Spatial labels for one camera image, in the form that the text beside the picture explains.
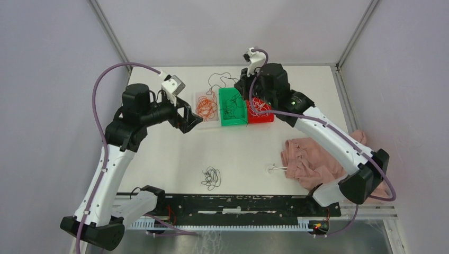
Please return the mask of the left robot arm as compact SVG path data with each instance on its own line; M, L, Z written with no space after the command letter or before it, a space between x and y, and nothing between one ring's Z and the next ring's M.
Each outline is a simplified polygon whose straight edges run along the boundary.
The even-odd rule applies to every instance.
M145 84L129 85L122 94L122 106L106 127L102 154L83 202L72 216L62 218L60 228L80 241L107 251L121 242L125 230L144 214L161 215L167 202L165 191L144 186L138 194L114 208L124 173L137 153L150 126L168 122L182 133L190 132L203 119L190 105L168 97L151 102Z

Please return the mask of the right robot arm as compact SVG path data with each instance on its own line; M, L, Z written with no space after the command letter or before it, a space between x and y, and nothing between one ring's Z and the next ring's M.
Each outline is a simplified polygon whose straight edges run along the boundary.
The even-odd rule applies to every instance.
M257 98L269 104L270 113L312 138L346 171L344 176L312 189L312 198L306 201L309 214L319 216L329 205L345 199L361 205L373 198L375 189L386 180L389 154L383 149L372 150L335 126L309 97L291 89L281 64L267 63L253 72L244 68L234 87L244 99Z

